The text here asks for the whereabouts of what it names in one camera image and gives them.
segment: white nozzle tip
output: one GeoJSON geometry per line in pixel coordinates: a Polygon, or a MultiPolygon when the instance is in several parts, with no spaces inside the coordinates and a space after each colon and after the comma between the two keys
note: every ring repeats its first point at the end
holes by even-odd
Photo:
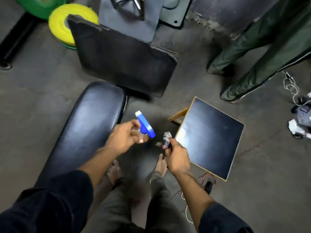
{"type": "Polygon", "coordinates": [[[141,115],[142,113],[141,113],[141,111],[140,110],[138,110],[137,112],[135,112],[135,116],[136,117],[138,117],[139,115],[141,115]]]}

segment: blue spray nozzle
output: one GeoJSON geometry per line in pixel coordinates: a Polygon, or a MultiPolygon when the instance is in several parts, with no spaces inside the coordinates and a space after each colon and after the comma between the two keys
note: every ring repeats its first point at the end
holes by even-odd
{"type": "Polygon", "coordinates": [[[135,116],[137,117],[139,123],[140,123],[140,132],[143,134],[148,134],[151,138],[154,138],[156,136],[155,132],[153,131],[152,127],[146,120],[146,118],[143,116],[143,114],[138,110],[135,113],[135,116]]]}

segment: padded bench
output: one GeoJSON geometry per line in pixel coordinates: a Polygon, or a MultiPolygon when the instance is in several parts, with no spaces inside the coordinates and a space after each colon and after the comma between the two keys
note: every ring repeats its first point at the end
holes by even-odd
{"type": "Polygon", "coordinates": [[[35,187],[75,170],[103,147],[121,121],[126,101],[120,87],[103,81],[90,83],[76,102],[35,187]]]}

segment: dark shirt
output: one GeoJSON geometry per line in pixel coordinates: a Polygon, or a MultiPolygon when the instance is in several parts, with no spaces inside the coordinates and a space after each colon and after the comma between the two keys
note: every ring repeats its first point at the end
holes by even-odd
{"type": "MultiPolygon", "coordinates": [[[[11,208],[0,214],[0,232],[79,233],[93,200],[87,173],[72,171],[52,179],[45,187],[21,193],[11,208]]],[[[200,233],[242,233],[251,228],[221,204],[214,203],[203,214],[200,233]]]]}

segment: forearm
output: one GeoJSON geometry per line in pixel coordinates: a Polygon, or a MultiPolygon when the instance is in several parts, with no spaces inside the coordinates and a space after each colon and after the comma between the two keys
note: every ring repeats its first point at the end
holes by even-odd
{"type": "Polygon", "coordinates": [[[78,168],[78,170],[82,170],[90,176],[93,188],[95,188],[116,157],[117,154],[114,150],[103,147],[98,149],[94,157],[78,168]]]}
{"type": "Polygon", "coordinates": [[[174,174],[174,176],[181,187],[188,204],[194,226],[198,232],[201,217],[204,211],[214,202],[214,200],[203,188],[200,187],[190,172],[180,172],[174,174]]]}

